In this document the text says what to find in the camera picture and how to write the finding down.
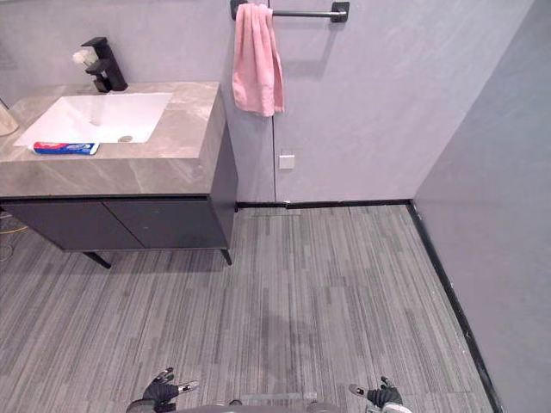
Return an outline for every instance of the bathroom vanity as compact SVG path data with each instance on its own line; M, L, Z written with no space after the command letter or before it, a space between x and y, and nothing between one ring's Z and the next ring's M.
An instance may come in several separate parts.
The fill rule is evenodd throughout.
M95 95L93 86L20 100L11 111L21 127L0 139L0 206L106 268L99 251L218 249L231 264L238 175L219 84L136 83L111 93L172 95L145 143L102 144L94 156L14 146L61 96Z

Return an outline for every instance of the cabinet leg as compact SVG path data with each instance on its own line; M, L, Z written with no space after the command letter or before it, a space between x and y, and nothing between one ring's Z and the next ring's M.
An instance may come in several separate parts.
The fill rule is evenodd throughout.
M109 264L95 252L83 252L83 254L85 254L93 262L97 262L98 264L100 264L102 267L107 269L111 268L111 264Z
M227 265L232 265L232 257L230 256L230 250L220 250L224 258L226 259Z

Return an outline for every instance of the pink towel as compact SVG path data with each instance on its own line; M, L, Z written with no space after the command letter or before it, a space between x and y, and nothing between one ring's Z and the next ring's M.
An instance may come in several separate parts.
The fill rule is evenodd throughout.
M272 116L283 111L282 64L276 49L272 10L241 4L235 19L233 97L238 108Z

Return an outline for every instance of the sink drain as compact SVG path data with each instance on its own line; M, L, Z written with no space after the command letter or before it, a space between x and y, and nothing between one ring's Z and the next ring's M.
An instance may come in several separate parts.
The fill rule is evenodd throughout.
M130 135L121 136L118 140L120 144L127 144L128 142L132 142L133 137Z

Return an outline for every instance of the white sink basin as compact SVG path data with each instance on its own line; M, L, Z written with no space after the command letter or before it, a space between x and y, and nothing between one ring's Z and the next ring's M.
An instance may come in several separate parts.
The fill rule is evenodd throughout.
M171 97L171 93L60 97L14 145L143 143Z

